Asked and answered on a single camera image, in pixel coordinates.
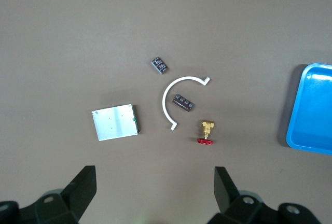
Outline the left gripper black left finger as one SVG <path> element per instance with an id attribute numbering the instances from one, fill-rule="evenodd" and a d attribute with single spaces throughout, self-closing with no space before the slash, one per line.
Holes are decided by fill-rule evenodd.
<path id="1" fill-rule="evenodd" d="M 1 223 L 79 223 L 95 194 L 96 168 L 85 166 L 60 193 L 46 194 L 24 208 L 2 201 Z"/>

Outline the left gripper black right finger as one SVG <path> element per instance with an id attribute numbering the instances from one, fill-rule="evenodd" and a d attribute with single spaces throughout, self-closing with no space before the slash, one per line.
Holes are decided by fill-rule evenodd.
<path id="1" fill-rule="evenodd" d="M 282 203 L 274 210 L 255 196 L 241 194 L 222 166 L 214 170 L 214 195 L 219 213 L 209 223 L 318 223 L 302 205 Z"/>

